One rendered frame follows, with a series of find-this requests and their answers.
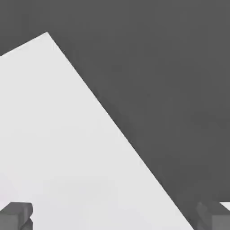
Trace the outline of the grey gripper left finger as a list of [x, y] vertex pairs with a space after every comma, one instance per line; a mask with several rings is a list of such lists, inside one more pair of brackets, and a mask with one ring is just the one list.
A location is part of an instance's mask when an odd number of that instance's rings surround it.
[[32, 203], [10, 202], [0, 210], [0, 230], [33, 230]]

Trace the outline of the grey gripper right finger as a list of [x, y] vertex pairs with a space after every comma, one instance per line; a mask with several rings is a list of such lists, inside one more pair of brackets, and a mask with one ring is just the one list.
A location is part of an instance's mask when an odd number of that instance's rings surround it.
[[230, 230], [230, 210], [220, 202], [199, 202], [196, 230]]

